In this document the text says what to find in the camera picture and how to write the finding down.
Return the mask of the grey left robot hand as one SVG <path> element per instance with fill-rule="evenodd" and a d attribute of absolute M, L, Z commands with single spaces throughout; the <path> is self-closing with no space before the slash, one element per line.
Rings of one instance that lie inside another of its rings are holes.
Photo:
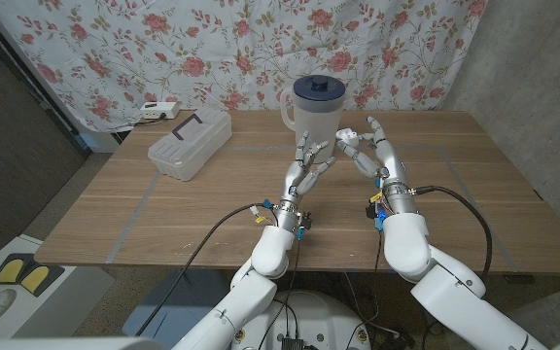
<path fill-rule="evenodd" d="M 309 193 L 319 178 L 335 163 L 335 157 L 329 157 L 313 168 L 315 157 L 329 146 L 328 141 L 311 143 L 309 131 L 302 133 L 297 142 L 294 160 L 290 164 L 281 191 L 278 207 L 274 213 L 277 226 L 289 232 L 295 232 L 298 225 L 298 208 L 302 198 Z"/>

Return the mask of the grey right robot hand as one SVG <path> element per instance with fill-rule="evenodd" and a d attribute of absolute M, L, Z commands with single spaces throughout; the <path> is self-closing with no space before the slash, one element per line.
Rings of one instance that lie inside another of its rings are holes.
<path fill-rule="evenodd" d="M 372 128 L 372 133 L 357 135 L 355 139 L 358 142 L 370 142 L 378 163 L 348 143 L 347 138 L 340 138 L 336 143 L 337 147 L 353 160 L 362 175 L 379 181 L 380 192 L 393 215 L 417 214 L 418 209 L 410 194 L 406 170 L 393 144 L 374 117 L 368 117 L 367 122 Z"/>

